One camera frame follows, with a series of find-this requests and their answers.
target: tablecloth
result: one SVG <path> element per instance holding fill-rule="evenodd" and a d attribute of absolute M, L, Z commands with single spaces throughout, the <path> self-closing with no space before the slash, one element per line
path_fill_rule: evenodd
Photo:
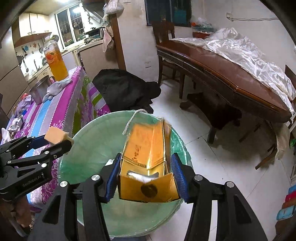
<path fill-rule="evenodd" d="M 72 83 L 67 85 L 51 101 L 36 105 L 32 103 L 24 116 L 22 129 L 14 138 L 22 136 L 41 136 L 50 126 L 69 132 L 73 137 L 88 122 L 101 115 L 110 113 L 102 95 L 95 88 L 81 66 L 69 71 Z M 22 157 L 39 155 L 49 145 L 30 150 Z M 54 160 L 52 166 L 53 179 L 27 195 L 32 206 L 42 208 L 57 186 L 58 167 L 61 158 Z"/>

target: dining table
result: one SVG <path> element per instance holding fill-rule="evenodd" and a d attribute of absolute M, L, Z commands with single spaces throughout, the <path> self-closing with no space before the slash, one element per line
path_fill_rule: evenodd
<path fill-rule="evenodd" d="M 195 104 L 211 124 L 207 142 L 213 143 L 217 130 L 228 122 L 239 125 L 242 111 L 264 120 L 285 123 L 291 113 L 281 98 L 239 65 L 201 47 L 164 41 L 156 45 L 157 54 L 182 68 L 200 91 L 188 94 L 181 109 Z"/>
<path fill-rule="evenodd" d="M 24 123 L 21 129 L 13 136 L 14 139 L 23 136 L 42 136 L 50 126 L 68 132 L 69 136 L 73 137 L 90 121 L 110 113 L 104 98 L 81 66 L 70 70 L 68 78 L 71 78 L 72 82 L 54 96 L 51 101 L 47 100 L 42 104 L 32 102 L 23 117 Z M 7 129 L 13 119 L 14 117 L 11 117 Z M 43 149 L 49 146 L 46 145 L 36 150 L 32 149 L 21 158 L 39 155 Z M 52 180 L 27 194 L 32 211 L 42 209 L 57 187 L 58 168 L 61 159 L 60 157 L 53 161 Z"/>

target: sponge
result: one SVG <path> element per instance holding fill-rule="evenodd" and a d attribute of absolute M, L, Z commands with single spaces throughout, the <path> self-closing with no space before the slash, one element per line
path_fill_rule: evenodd
<path fill-rule="evenodd" d="M 69 140 L 72 145 L 74 144 L 74 140 L 69 137 L 69 132 L 64 132 L 61 129 L 51 126 L 45 134 L 44 137 L 51 145 L 55 145 L 61 141 Z"/>

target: brown cardboard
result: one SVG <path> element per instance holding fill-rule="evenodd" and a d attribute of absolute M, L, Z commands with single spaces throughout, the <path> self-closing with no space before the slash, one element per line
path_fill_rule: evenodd
<path fill-rule="evenodd" d="M 179 199 L 174 176 L 169 173 L 166 158 L 170 155 L 171 126 L 164 120 L 155 125 L 134 124 L 124 146 L 119 175 L 119 197 L 136 202 L 170 202 Z M 158 178 L 144 183 L 128 175 Z"/>

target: window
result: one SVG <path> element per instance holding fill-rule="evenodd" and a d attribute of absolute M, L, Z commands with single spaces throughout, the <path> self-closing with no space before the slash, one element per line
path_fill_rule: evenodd
<path fill-rule="evenodd" d="M 85 38 L 79 4 L 56 14 L 56 20 L 63 47 L 67 47 Z"/>
<path fill-rule="evenodd" d="M 145 8 L 147 26 L 166 19 L 175 26 L 190 27 L 191 0 L 145 0 Z"/>

